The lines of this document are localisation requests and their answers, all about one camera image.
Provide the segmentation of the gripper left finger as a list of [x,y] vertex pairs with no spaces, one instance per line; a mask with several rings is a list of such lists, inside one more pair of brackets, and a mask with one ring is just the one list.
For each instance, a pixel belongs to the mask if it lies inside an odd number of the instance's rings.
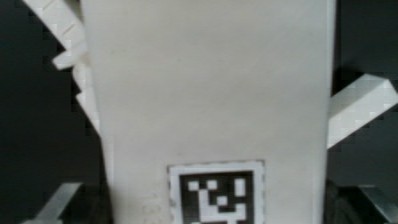
[[38,215],[22,224],[111,224],[102,188],[81,182],[63,183]]

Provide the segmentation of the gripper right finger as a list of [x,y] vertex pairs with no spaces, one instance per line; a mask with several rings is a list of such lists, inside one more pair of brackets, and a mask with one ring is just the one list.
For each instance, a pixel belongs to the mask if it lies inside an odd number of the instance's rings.
[[326,224],[398,224],[398,204],[374,185],[326,185]]

